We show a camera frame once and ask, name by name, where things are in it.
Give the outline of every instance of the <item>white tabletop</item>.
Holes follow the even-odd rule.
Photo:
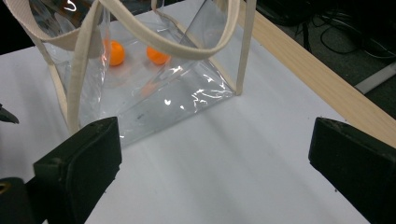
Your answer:
[[[36,48],[0,56],[0,178],[68,137]],[[344,121],[254,39],[244,92],[122,149],[87,223],[367,223],[310,164],[316,117]]]

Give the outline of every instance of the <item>orange object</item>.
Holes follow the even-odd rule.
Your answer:
[[[161,53],[152,47],[148,47],[146,53],[149,60],[157,65],[166,63],[166,61],[168,61],[168,59],[170,58],[169,55]]]
[[[111,51],[110,51],[110,65],[116,66],[121,64],[125,59],[125,50],[119,42],[111,40]]]

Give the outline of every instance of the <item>ping pong ball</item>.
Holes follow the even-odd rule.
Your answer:
[[[147,47],[146,53],[149,60],[157,65],[162,65],[169,59],[169,55],[161,53],[152,47]]]
[[[111,40],[111,51],[110,51],[110,65],[116,66],[121,64],[125,59],[125,50],[122,44],[115,40]]]

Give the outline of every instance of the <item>clear plastic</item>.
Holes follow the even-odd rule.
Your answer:
[[[60,13],[59,7],[49,7],[50,0],[30,1],[37,23],[51,36],[77,29],[86,14],[85,6],[92,3],[79,1],[82,7],[77,17]],[[216,46],[227,21],[226,0],[185,0],[167,7],[163,1],[121,2],[155,33],[197,49]],[[128,145],[235,95],[230,77],[237,74],[238,47],[222,50],[217,54],[222,57],[215,55],[202,61],[169,57],[158,65],[148,58],[150,46],[133,36],[105,8],[98,27],[102,44],[95,41],[90,45],[90,51],[100,53],[93,54],[87,65],[79,107],[81,127],[116,116],[121,143]],[[116,40],[125,50],[119,65],[108,63],[108,40]],[[50,44],[47,50],[67,92],[73,52]]]

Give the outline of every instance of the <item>transparent plastic bag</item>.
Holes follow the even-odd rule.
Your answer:
[[[116,116],[127,145],[241,91],[243,35],[250,39],[251,30],[234,29],[237,0],[167,7],[159,0],[29,2],[35,22],[17,19],[55,67],[50,71],[62,86],[58,97],[71,133]],[[124,56],[116,65],[113,41]],[[158,54],[165,57],[160,63]]]

